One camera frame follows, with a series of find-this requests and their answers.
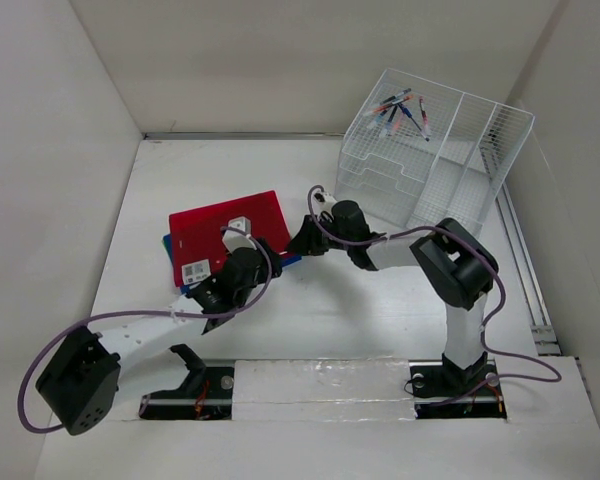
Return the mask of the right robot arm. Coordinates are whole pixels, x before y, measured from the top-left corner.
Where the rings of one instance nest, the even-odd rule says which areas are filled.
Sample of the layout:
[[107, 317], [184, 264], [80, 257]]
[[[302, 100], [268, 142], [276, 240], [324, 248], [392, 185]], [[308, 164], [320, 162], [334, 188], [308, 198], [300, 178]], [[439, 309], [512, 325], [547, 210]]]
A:
[[371, 230], [356, 202], [337, 201], [326, 193], [314, 198], [320, 214], [304, 216], [287, 250], [300, 256], [343, 250], [356, 267], [372, 272], [420, 267], [446, 309], [442, 381], [456, 394], [474, 387], [487, 362], [481, 324], [492, 274], [498, 271], [495, 258], [452, 218], [432, 230], [391, 238]]

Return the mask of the pink highlighter pen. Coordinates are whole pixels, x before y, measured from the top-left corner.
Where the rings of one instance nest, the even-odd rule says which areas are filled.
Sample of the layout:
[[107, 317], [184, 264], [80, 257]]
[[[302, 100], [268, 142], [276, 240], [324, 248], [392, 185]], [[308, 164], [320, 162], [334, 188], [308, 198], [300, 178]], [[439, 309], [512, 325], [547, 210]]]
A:
[[401, 119], [401, 114], [402, 114], [402, 111], [401, 111], [401, 110], [400, 110], [400, 108], [397, 106], [397, 111], [396, 111], [396, 115], [395, 115], [395, 117], [394, 117], [394, 120], [393, 120], [392, 129], [391, 129], [391, 131], [390, 131], [390, 133], [391, 133], [391, 135], [390, 135], [390, 136], [392, 136], [392, 135], [394, 134], [394, 132], [395, 132], [395, 131], [398, 129], [398, 127], [399, 127], [399, 122], [400, 122], [400, 119]]

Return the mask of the dark blue clip pen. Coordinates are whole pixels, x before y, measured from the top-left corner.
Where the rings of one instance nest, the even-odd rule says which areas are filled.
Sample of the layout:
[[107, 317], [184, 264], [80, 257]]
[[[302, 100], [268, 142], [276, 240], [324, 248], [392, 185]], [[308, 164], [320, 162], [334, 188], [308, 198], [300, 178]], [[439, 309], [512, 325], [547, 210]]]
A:
[[406, 107], [406, 105], [404, 104], [404, 102], [398, 103], [397, 106], [400, 108], [400, 110], [402, 111], [402, 113], [414, 124], [414, 126], [416, 127], [416, 130], [418, 131], [419, 135], [426, 142], [429, 142], [430, 141], [429, 136], [425, 133], [424, 129], [420, 126], [420, 124], [415, 120], [415, 118], [413, 117], [413, 114]]

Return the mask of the dark red gel pen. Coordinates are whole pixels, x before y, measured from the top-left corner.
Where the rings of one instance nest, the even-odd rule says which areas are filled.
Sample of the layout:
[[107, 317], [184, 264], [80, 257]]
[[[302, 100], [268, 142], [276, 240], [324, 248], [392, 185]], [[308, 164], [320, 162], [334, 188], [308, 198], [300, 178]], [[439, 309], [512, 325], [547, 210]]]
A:
[[431, 130], [430, 130], [430, 125], [429, 125], [429, 118], [426, 113], [425, 102], [424, 102], [423, 96], [419, 97], [419, 109], [420, 109], [420, 114], [421, 114], [421, 119], [422, 119], [422, 124], [423, 124], [423, 132], [425, 134], [425, 137], [427, 139], [429, 139], [431, 137]]

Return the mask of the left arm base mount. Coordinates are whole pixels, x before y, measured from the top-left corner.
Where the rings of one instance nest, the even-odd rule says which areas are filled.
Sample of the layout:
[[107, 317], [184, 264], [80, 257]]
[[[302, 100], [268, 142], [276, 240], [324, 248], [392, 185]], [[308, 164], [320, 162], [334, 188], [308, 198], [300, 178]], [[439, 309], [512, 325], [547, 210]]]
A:
[[205, 363], [189, 346], [174, 345], [170, 351], [187, 370], [172, 389], [142, 397], [138, 417], [143, 420], [216, 421], [232, 418], [235, 362]]

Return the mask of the blue cap gel pen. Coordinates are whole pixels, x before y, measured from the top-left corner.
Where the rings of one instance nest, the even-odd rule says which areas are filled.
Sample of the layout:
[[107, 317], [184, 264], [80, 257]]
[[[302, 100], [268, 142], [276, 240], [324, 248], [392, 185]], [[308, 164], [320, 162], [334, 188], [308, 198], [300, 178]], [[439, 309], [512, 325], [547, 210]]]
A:
[[380, 138], [385, 138], [385, 137], [391, 135], [390, 131], [392, 129], [392, 124], [393, 124], [394, 117], [396, 115], [396, 111], [397, 111], [397, 106], [394, 105], [391, 109], [391, 113], [389, 114], [389, 117], [388, 117], [386, 123], [384, 124], [382, 130], [379, 133]]

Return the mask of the red plastic folder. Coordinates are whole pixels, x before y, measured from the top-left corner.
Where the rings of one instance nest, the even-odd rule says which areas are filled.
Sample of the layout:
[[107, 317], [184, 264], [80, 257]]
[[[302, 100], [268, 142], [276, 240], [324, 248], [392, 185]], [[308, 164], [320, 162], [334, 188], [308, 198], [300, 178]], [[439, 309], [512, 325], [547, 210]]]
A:
[[221, 228], [239, 217], [247, 218], [251, 234], [264, 238], [276, 252], [291, 240], [273, 190], [172, 213], [169, 229], [176, 287], [185, 289], [221, 269], [226, 252]]

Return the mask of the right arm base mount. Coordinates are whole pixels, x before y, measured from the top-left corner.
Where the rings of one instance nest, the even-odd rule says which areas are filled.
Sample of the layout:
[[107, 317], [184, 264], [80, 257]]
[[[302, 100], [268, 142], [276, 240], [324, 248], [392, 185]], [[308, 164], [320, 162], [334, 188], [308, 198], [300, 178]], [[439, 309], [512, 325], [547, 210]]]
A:
[[445, 357], [441, 360], [410, 361], [410, 378], [403, 390], [415, 399], [417, 420], [506, 419], [501, 387], [486, 384], [474, 388], [497, 373], [495, 362], [486, 355], [467, 370]]

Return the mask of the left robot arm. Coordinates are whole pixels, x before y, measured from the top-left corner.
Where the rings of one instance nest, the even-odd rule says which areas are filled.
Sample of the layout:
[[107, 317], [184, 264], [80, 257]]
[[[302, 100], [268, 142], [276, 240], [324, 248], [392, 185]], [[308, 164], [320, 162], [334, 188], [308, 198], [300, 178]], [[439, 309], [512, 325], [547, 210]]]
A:
[[171, 352], [183, 362], [174, 365], [168, 384], [181, 396], [202, 387], [204, 362], [190, 342], [224, 325], [262, 296], [282, 274], [281, 256], [261, 241], [230, 253], [221, 270], [181, 296], [168, 310], [108, 313], [129, 323], [95, 332], [93, 318], [60, 334], [44, 353], [51, 358], [35, 388], [72, 436], [95, 427], [121, 398], [124, 376], [137, 364]]

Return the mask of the orange red gel pen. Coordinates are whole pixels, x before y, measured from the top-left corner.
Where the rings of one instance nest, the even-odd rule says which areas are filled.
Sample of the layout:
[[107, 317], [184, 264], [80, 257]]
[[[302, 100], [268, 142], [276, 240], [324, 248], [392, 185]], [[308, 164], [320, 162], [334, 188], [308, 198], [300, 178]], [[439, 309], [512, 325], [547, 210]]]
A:
[[397, 105], [397, 104], [401, 103], [402, 101], [403, 101], [403, 98], [396, 98], [390, 102], [386, 102], [381, 105], [375, 106], [374, 108], [366, 111], [363, 114], [363, 116], [367, 117], [367, 116], [371, 116], [371, 115], [378, 115], [380, 112], [385, 111], [387, 108]]

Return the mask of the teal cap gel pen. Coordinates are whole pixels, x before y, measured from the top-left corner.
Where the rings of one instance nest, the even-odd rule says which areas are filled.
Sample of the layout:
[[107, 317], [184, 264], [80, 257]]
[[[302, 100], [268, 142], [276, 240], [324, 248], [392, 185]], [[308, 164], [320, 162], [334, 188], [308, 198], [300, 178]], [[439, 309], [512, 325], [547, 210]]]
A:
[[388, 97], [388, 98], [380, 101], [378, 103], [378, 107], [381, 107], [381, 106], [384, 106], [384, 105], [387, 105], [387, 104], [391, 104], [391, 103], [396, 102], [396, 101], [404, 100], [411, 93], [411, 91], [412, 91], [411, 88], [404, 89], [404, 90], [402, 90], [402, 91], [400, 91], [400, 92], [398, 92], [398, 93], [396, 93], [396, 94], [394, 94], [394, 95], [392, 95], [392, 96], [390, 96], [390, 97]]

